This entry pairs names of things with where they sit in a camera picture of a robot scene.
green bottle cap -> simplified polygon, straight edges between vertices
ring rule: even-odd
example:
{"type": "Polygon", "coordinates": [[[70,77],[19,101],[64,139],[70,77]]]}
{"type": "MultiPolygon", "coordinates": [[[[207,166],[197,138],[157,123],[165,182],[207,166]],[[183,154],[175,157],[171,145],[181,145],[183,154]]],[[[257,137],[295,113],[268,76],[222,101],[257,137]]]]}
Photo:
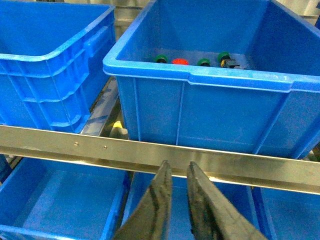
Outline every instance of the green bottle cap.
{"type": "Polygon", "coordinates": [[[218,55],[218,61],[219,61],[219,63],[221,63],[221,59],[222,59],[223,57],[225,57],[225,56],[230,57],[230,53],[228,53],[227,51],[224,51],[224,52],[222,52],[222,53],[220,53],[220,54],[218,55]]]}
{"type": "Polygon", "coordinates": [[[197,65],[198,65],[198,66],[201,66],[201,65],[204,64],[204,63],[207,63],[207,64],[209,64],[209,66],[210,66],[210,60],[207,59],[207,58],[202,58],[202,59],[200,59],[200,61],[198,61],[197,65]]]}
{"type": "Polygon", "coordinates": [[[164,59],[166,63],[168,62],[168,58],[165,55],[156,56],[155,62],[157,63],[159,59],[164,59]]]}

red bottle cap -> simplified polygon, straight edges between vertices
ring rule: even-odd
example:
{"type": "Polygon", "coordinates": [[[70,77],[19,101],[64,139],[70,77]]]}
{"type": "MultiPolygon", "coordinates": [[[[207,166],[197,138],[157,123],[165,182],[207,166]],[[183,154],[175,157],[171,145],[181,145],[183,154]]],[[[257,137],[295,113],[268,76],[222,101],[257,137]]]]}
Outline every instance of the red bottle cap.
{"type": "Polygon", "coordinates": [[[189,65],[189,62],[183,58],[177,58],[172,61],[172,64],[189,65]]]}

yellow object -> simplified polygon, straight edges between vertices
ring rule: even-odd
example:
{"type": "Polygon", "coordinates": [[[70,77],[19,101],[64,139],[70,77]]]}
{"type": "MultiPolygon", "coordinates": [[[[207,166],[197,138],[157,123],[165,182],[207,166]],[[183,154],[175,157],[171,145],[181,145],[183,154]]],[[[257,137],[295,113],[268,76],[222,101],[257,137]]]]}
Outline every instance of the yellow object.
{"type": "Polygon", "coordinates": [[[223,68],[225,66],[225,61],[226,60],[222,60],[220,66],[223,68]]]}
{"type": "Polygon", "coordinates": [[[120,121],[116,121],[116,122],[114,123],[113,127],[114,127],[114,128],[121,128],[121,129],[123,128],[120,121]]]}

stainless steel bar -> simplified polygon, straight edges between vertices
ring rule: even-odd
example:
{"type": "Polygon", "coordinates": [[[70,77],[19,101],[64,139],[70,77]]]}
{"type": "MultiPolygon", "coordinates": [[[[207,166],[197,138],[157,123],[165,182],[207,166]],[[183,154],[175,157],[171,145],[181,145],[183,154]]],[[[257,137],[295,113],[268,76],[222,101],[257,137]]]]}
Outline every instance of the stainless steel bar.
{"type": "Polygon", "coordinates": [[[320,194],[320,163],[98,136],[0,126],[0,153],[156,173],[168,160],[175,176],[190,161],[214,181],[320,194]]]}
{"type": "Polygon", "coordinates": [[[112,78],[80,134],[108,137],[120,111],[117,81],[112,78]]]}

metal shelf frame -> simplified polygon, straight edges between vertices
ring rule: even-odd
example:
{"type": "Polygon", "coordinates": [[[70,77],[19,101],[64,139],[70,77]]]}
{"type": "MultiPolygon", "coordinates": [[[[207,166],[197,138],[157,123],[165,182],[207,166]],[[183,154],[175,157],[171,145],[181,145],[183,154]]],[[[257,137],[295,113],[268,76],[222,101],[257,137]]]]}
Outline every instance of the metal shelf frame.
{"type": "Polygon", "coordinates": [[[1,125],[0,153],[145,173],[167,160],[178,177],[196,162],[214,182],[320,195],[319,162],[105,137],[120,111],[113,79],[81,134],[1,125]]]}

